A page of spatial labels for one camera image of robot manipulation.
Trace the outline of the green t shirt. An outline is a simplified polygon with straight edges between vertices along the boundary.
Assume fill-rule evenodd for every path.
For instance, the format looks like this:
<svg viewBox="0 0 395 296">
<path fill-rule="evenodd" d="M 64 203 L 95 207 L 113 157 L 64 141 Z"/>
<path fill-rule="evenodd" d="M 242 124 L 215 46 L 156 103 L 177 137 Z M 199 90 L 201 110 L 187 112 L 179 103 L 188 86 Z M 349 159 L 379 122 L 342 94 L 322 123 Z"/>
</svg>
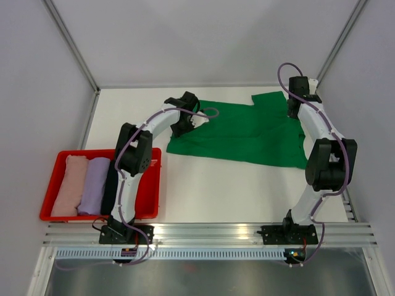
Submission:
<svg viewBox="0 0 395 296">
<path fill-rule="evenodd" d="M 167 152 L 305 169 L 306 136 L 300 122 L 287 116 L 284 94 L 269 92 L 251 99 L 251 105 L 201 101 L 203 109 L 217 109 L 218 117 L 179 138 L 172 136 Z"/>
</svg>

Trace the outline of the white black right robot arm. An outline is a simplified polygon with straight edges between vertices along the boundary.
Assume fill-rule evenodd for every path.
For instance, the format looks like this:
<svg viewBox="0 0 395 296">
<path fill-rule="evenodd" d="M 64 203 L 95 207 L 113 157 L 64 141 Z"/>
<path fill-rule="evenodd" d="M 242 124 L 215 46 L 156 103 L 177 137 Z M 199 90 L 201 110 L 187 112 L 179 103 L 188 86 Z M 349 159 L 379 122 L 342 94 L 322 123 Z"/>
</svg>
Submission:
<svg viewBox="0 0 395 296">
<path fill-rule="evenodd" d="M 317 243 L 314 216 L 327 197 L 341 195 L 351 182 L 358 145 L 333 126 L 308 77 L 291 77 L 287 93 L 287 115 L 303 123 L 314 144 L 305 168 L 307 186 L 283 219 L 281 235 L 290 244 L 304 235 Z"/>
</svg>

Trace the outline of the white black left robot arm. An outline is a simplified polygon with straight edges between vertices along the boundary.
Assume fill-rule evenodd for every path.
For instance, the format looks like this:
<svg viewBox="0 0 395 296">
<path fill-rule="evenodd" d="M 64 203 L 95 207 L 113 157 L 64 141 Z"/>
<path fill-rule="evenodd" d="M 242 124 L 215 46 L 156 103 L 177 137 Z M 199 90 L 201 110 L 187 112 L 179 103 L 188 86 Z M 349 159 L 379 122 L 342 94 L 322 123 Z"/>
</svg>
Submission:
<svg viewBox="0 0 395 296">
<path fill-rule="evenodd" d="M 175 136 L 195 129 L 193 116 L 199 113 L 200 101 L 195 94 L 185 92 L 179 99 L 168 98 L 161 108 L 139 125 L 124 123 L 115 149 L 115 170 L 118 185 L 114 207 L 101 228 L 100 244 L 132 244 L 135 234 L 135 204 L 143 173 L 152 160 L 153 140 L 167 128 Z"/>
</svg>

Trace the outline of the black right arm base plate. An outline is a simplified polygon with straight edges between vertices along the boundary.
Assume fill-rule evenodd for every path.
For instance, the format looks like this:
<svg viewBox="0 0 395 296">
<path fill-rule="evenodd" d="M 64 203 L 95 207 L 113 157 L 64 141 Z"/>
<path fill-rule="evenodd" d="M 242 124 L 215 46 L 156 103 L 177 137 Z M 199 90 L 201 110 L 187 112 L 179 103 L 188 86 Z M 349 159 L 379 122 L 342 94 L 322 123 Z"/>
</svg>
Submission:
<svg viewBox="0 0 395 296">
<path fill-rule="evenodd" d="M 262 226 L 257 233 L 264 245 L 317 245 L 318 236 L 314 225 Z"/>
</svg>

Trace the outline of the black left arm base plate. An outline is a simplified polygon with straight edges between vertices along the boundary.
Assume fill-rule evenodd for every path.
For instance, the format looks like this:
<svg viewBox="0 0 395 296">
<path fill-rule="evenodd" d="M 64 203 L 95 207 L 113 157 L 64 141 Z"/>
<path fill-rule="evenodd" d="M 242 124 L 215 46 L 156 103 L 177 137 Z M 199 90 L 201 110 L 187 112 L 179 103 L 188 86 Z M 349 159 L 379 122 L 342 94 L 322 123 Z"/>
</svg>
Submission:
<svg viewBox="0 0 395 296">
<path fill-rule="evenodd" d="M 105 225 L 101 228 L 99 243 L 103 245 L 151 244 L 153 237 L 153 226 L 144 224 L 131 229 L 125 225 L 120 227 Z"/>
</svg>

